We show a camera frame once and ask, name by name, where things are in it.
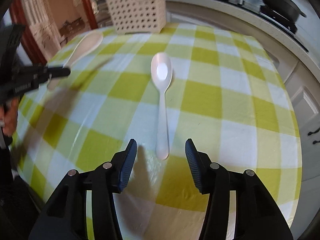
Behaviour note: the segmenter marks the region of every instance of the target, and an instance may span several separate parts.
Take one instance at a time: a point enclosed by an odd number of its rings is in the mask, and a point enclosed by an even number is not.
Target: white countertop
[[[243,10],[234,5],[220,2],[218,0],[166,0],[170,2],[181,2],[193,5],[198,5],[206,8],[210,8],[216,11],[220,11],[236,17],[244,22],[247,22],[256,28],[262,30],[266,34],[273,37],[275,40],[280,42],[289,51],[291,51],[306,67],[311,71],[315,78],[320,82],[320,65],[317,59],[312,55],[311,52],[306,52],[296,41],[294,41],[290,36],[288,36],[283,31],[279,30],[277,27],[271,23],[265,21],[264,19]]]

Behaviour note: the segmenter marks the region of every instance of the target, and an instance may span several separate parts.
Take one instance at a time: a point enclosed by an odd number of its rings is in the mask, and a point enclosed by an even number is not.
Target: green checkered tablecloth
[[[196,189],[186,160],[185,141],[192,138],[228,170],[256,171],[291,225],[301,184],[299,131],[262,46],[250,36],[190,24],[167,24],[160,34],[101,31],[102,44],[55,91],[42,86],[20,103],[12,154],[33,189],[47,200],[68,170],[93,170],[134,138],[130,181],[115,195],[124,239],[198,239],[208,195]],[[82,36],[50,65],[65,62]],[[173,66],[165,161],[155,155],[159,94],[150,75],[151,59],[161,51]],[[230,202],[228,239],[233,194]],[[88,205],[89,225],[90,212]]]

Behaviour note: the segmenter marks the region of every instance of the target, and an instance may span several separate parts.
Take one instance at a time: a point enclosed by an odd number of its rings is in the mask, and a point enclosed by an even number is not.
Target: pan handle
[[[307,17],[307,15],[306,15],[304,12],[302,12],[302,11],[300,11],[300,15],[303,16],[303,17],[305,17],[305,18]]]

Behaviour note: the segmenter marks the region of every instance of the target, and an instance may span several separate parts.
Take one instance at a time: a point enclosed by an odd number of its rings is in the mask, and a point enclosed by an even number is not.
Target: wall
[[[58,29],[62,28],[63,23],[67,20],[70,23],[78,19],[80,15],[73,5],[73,0],[48,0],[52,15]]]

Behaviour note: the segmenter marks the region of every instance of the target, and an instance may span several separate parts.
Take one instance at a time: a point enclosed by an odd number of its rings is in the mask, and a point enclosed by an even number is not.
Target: stovetop
[[[276,13],[275,11],[268,8],[268,6],[256,6],[250,3],[247,3],[244,0],[219,0],[221,2],[225,2],[228,4],[232,4],[234,6],[240,7],[248,12],[251,12],[264,20],[268,21],[281,31],[285,32],[288,36],[290,36],[295,42],[297,42],[306,52],[309,50],[302,44],[302,42],[296,37],[295,33],[297,31],[297,27],[294,23],[291,23],[286,18]]]

